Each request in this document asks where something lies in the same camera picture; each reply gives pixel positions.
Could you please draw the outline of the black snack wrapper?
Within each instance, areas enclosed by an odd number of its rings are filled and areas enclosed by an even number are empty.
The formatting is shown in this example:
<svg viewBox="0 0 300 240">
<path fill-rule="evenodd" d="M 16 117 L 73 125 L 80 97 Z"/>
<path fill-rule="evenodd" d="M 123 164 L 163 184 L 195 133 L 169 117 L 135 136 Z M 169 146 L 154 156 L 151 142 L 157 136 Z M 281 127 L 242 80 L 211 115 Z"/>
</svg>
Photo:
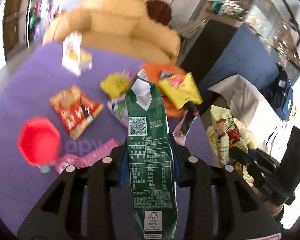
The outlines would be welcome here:
<svg viewBox="0 0 300 240">
<path fill-rule="evenodd" d="M 185 145 L 187 134 L 194 120 L 199 115 L 199 111 L 194 103 L 189 101 L 185 104 L 185 107 L 187 108 L 187 112 L 172 133 L 175 142 L 181 146 Z"/>
</svg>

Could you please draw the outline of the glass fish tank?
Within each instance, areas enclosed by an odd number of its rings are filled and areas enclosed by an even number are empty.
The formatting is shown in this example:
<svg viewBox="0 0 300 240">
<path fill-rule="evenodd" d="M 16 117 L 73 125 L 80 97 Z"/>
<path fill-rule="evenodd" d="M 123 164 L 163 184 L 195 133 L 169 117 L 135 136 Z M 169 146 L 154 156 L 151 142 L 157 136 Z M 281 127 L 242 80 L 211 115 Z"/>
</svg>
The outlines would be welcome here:
<svg viewBox="0 0 300 240">
<path fill-rule="evenodd" d="M 289 13 L 288 21 L 271 0 L 214 0 L 211 10 L 245 23 L 294 85 L 300 77 L 300 28 L 286 0 L 281 1 Z"/>
</svg>

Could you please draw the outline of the toys on floor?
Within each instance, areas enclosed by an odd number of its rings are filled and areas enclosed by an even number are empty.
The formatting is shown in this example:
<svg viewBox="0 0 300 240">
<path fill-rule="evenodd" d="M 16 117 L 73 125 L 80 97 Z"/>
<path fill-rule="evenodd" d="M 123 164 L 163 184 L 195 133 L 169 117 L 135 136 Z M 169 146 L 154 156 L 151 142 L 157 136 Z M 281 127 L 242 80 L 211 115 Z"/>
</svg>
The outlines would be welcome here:
<svg viewBox="0 0 300 240">
<path fill-rule="evenodd" d="M 53 0 L 41 0 L 31 5 L 29 15 L 29 42 L 43 38 L 50 23 L 63 12 Z"/>
</svg>

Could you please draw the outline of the yellow trash bag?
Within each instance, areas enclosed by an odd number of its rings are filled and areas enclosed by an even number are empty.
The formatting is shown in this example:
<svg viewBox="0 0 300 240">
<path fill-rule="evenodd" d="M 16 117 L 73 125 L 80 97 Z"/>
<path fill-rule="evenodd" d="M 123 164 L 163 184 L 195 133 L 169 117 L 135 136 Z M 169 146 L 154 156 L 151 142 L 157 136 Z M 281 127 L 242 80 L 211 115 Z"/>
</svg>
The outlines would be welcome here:
<svg viewBox="0 0 300 240">
<path fill-rule="evenodd" d="M 221 168 L 227 164 L 234 166 L 243 179 L 252 186 L 254 178 L 247 172 L 247 167 L 231 158 L 229 150 L 234 146 L 244 153 L 257 149 L 255 136 L 226 108 L 213 105 L 210 108 L 210 115 L 212 125 L 206 132 L 218 166 Z"/>
</svg>

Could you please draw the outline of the white yellow toy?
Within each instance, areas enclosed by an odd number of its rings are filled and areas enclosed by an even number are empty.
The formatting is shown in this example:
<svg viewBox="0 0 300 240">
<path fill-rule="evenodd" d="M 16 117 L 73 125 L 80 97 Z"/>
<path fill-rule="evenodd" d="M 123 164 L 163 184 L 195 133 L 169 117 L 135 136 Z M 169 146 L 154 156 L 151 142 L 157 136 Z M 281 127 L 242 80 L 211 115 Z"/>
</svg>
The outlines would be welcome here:
<svg viewBox="0 0 300 240">
<path fill-rule="evenodd" d="M 76 76 L 93 67 L 93 55 L 81 48 L 82 34 L 74 31 L 63 42 L 62 66 Z"/>
</svg>

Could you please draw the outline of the red yellow snack bag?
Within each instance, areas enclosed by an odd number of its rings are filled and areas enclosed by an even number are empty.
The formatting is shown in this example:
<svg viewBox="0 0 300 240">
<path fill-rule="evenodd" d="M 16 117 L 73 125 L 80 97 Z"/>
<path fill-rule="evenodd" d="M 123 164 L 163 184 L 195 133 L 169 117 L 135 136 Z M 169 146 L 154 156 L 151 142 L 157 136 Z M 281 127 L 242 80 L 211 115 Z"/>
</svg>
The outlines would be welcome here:
<svg viewBox="0 0 300 240">
<path fill-rule="evenodd" d="M 91 100 L 76 85 L 52 96 L 50 104 L 74 141 L 82 135 L 104 108 L 103 103 Z"/>
</svg>

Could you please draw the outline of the red plastic cup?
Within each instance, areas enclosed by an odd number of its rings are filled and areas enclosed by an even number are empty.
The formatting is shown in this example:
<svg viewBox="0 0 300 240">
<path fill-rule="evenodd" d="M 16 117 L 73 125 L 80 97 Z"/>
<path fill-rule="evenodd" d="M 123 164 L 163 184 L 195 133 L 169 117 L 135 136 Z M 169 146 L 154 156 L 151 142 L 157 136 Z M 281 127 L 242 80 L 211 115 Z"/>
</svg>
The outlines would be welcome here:
<svg viewBox="0 0 300 240">
<path fill-rule="evenodd" d="M 17 146 L 28 164 L 49 165 L 58 157 L 61 135 L 48 118 L 37 117 L 24 122 Z"/>
</svg>

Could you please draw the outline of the yellow pink snack packet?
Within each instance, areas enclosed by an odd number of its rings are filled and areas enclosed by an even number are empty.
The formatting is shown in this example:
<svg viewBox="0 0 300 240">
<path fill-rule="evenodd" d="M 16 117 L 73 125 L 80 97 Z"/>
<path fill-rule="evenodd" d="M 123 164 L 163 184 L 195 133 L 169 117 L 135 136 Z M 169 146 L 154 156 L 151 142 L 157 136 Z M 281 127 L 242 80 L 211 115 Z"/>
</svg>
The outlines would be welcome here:
<svg viewBox="0 0 300 240">
<path fill-rule="evenodd" d="M 130 80 L 121 73 L 109 74 L 100 82 L 100 88 L 109 96 L 110 99 L 118 98 L 130 88 Z"/>
</svg>

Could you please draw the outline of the green white milk carton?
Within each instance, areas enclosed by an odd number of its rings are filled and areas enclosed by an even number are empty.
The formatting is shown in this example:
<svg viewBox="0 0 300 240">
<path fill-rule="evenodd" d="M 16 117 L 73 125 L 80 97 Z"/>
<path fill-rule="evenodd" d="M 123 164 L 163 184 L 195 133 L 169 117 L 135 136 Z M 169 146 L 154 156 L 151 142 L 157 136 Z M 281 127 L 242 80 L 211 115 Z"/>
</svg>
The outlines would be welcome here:
<svg viewBox="0 0 300 240">
<path fill-rule="evenodd" d="M 173 239 L 178 220 L 165 106 L 156 85 L 137 76 L 126 94 L 132 211 L 141 239 Z"/>
</svg>

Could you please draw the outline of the blue cloth partition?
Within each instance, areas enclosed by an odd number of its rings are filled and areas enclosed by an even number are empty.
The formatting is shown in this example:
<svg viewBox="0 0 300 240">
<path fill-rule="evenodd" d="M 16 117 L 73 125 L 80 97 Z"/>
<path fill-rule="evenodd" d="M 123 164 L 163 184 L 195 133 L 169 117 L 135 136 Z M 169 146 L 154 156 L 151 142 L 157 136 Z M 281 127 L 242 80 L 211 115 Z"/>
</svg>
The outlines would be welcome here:
<svg viewBox="0 0 300 240">
<path fill-rule="evenodd" d="M 236 30 L 198 88 L 205 91 L 236 74 L 244 77 L 259 90 L 273 83 L 279 75 L 274 60 L 246 24 Z"/>
</svg>

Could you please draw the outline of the yellow nabati wafer bag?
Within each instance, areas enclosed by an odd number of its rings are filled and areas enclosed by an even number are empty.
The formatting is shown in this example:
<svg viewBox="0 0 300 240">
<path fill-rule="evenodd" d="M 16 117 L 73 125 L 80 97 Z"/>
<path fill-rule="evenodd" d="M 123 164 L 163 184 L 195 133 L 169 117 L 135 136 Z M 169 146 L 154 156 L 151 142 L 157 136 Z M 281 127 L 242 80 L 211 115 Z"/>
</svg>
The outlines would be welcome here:
<svg viewBox="0 0 300 240">
<path fill-rule="evenodd" d="M 195 105 L 203 103 L 191 72 L 182 75 L 163 70 L 158 86 L 176 109 L 181 109 L 189 101 Z"/>
</svg>

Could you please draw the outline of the navy blue backpack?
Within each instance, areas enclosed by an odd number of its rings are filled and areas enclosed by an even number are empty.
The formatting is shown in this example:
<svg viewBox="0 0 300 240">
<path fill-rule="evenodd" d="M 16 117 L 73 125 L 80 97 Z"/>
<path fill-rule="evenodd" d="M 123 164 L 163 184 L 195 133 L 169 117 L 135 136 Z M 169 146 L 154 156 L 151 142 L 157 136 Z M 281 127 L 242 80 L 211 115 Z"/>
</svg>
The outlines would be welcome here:
<svg viewBox="0 0 300 240">
<path fill-rule="evenodd" d="M 279 74 L 274 82 L 261 90 L 274 112 L 281 120 L 290 117 L 293 107 L 293 88 L 284 68 L 277 64 Z"/>
</svg>

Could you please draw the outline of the brown draped dining chair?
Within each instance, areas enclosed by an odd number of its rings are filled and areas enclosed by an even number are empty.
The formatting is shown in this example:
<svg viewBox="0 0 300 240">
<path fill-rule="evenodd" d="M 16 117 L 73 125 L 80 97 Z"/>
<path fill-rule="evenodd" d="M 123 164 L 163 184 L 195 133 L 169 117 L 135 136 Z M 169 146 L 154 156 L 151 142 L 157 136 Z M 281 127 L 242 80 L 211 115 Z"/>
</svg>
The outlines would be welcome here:
<svg viewBox="0 0 300 240">
<path fill-rule="evenodd" d="M 168 26 L 172 19 L 172 10 L 169 4 L 161 0 L 148 0 L 146 7 L 151 19 Z"/>
</svg>

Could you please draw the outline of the long pink wrapper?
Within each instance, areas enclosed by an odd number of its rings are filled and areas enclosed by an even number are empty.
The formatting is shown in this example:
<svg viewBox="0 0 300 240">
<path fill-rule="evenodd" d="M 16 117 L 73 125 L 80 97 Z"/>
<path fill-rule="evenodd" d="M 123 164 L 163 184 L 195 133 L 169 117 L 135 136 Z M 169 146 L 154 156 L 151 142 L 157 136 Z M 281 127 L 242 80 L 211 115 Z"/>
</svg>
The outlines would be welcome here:
<svg viewBox="0 0 300 240">
<path fill-rule="evenodd" d="M 119 146 L 119 143 L 111 138 L 106 142 L 95 140 L 80 140 L 78 142 L 67 141 L 64 149 L 68 153 L 63 153 L 55 161 L 54 168 L 61 174 L 69 165 L 77 168 L 84 168 L 94 165 L 97 161 L 110 155 L 111 150 Z"/>
</svg>

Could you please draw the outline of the pink cartoon snack bag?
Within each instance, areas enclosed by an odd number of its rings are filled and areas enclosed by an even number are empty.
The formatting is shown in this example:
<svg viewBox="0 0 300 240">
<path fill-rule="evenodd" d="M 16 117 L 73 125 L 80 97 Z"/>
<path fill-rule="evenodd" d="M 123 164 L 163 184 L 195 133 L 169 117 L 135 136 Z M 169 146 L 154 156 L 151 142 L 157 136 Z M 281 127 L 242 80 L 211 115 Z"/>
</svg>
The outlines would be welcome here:
<svg viewBox="0 0 300 240">
<path fill-rule="evenodd" d="M 125 95 L 109 100 L 107 102 L 107 107 L 119 122 L 123 124 L 126 128 L 128 127 L 128 110 L 126 105 Z"/>
</svg>

